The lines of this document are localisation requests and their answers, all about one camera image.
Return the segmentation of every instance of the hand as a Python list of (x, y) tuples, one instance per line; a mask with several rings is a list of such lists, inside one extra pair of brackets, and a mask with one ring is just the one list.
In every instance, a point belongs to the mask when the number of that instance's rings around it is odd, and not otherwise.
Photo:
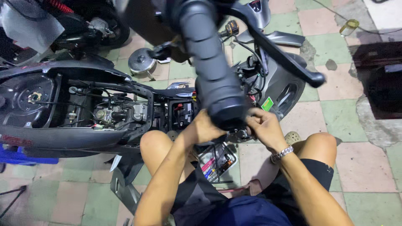
[(201, 144), (225, 135), (226, 131), (216, 127), (207, 110), (202, 109), (182, 134), (187, 135), (192, 144)]
[(288, 147), (275, 114), (256, 107), (248, 113), (251, 117), (248, 116), (246, 122), (261, 143), (272, 148), (275, 154)]

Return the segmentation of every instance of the cracked floor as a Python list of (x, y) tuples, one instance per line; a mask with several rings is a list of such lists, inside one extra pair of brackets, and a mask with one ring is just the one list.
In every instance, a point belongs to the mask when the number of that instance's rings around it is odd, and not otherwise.
[[(368, 0), (319, 0), (325, 6), (360, 21), (371, 30), (390, 29), (378, 22), (380, 12), (373, 10)], [(343, 38), (342, 18), (312, 0), (270, 0), (272, 18), (265, 32), (283, 31), (306, 36), (300, 49), (283, 47), (300, 54), (308, 69), (327, 75), (328, 82), (318, 89), (306, 86), (294, 109), (281, 121), (284, 134), (296, 131), (301, 138), (327, 131), (337, 137), (338, 155), (330, 192), (357, 226), (396, 226), (402, 222), (402, 122), (375, 120), (363, 87), (357, 79), (348, 46), (395, 40), (395, 36), (378, 36), (355, 31)], [(240, 32), (245, 30), (240, 24)], [(225, 52), (230, 64), (245, 60), (249, 52), (228, 40)], [(130, 74), (127, 66), (130, 54), (141, 47), (152, 47), (138, 35), (120, 49), (102, 53), (113, 61), (116, 69)], [(146, 77), (137, 81), (163, 89), (177, 81), (194, 84), (194, 69), (188, 63), (158, 64), (156, 81)], [(269, 164), (270, 153), (258, 142), (239, 144), (240, 163), (223, 178), (237, 187), (251, 179), (260, 179), (266, 187), (278, 169)], [(28, 185), (12, 209), (3, 218), (13, 225), (100, 225), (121, 226), (132, 215), (110, 191), (109, 165), (103, 164), (112, 155), (60, 159), (57, 165), (34, 167), (8, 165), (0, 175), (0, 192)], [(150, 174), (143, 167), (134, 180), (137, 190), (144, 191)], [(13, 195), (0, 197), (4, 208)]]

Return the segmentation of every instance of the person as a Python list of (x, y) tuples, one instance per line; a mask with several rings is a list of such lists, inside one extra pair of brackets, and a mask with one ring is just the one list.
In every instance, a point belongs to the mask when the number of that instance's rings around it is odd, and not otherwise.
[[(290, 147), (274, 114), (259, 108), (250, 109), (249, 114), (250, 131), (272, 154)], [(353, 225), (328, 192), (336, 158), (333, 136), (318, 133), (294, 143), (294, 151), (279, 160), (281, 173), (265, 190), (257, 196), (228, 199), (189, 155), (195, 144), (225, 133), (202, 110), (174, 142), (161, 131), (144, 134), (140, 149), (152, 178), (139, 201), (134, 225), (166, 225), (171, 216), (178, 226)]]

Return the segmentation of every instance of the green sticker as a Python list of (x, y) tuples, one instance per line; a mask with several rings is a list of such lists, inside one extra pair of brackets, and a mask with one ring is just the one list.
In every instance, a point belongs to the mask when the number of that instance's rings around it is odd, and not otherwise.
[(274, 103), (272, 102), (271, 98), (268, 97), (261, 107), (264, 109), (264, 111), (269, 111), (273, 104)]

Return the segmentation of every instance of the motorcycle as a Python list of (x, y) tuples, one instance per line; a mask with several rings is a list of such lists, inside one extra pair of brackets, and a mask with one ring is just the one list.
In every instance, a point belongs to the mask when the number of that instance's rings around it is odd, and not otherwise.
[[(134, 6), (128, 2), (126, 9), (117, 8), (127, 18), (124, 14)], [(251, 139), (244, 124), (248, 108), (261, 107), (280, 120), (297, 103), (305, 82), (313, 87), (325, 82), (321, 73), (305, 69), (303, 58), (283, 53), (257, 27), (255, 16), (235, 1), (177, 0), (160, 6), (164, 7), (158, 9), (163, 20), (182, 35), (193, 57), (198, 75), (195, 87), (172, 84), (157, 90), (136, 83), (109, 64), (84, 61), (3, 70), (0, 142), (23, 146), (27, 155), (36, 157), (127, 156), (114, 170), (111, 189), (134, 214), (139, 194), (131, 182), (143, 164), (139, 142), (147, 131), (180, 133), (206, 108), (212, 122), (228, 131), (228, 137), (244, 142)], [(249, 48), (252, 55), (231, 68), (222, 39), (233, 37), (245, 45), (233, 33), (218, 35), (223, 15), (241, 19), (254, 39), (254, 50)], [(177, 45), (169, 42), (149, 53), (164, 58), (171, 46)]]
[(80, 60), (95, 46), (122, 45), (130, 34), (108, 0), (4, 0), (1, 14), (2, 43), (13, 45), (1, 54), (9, 65), (40, 62), (64, 49)]

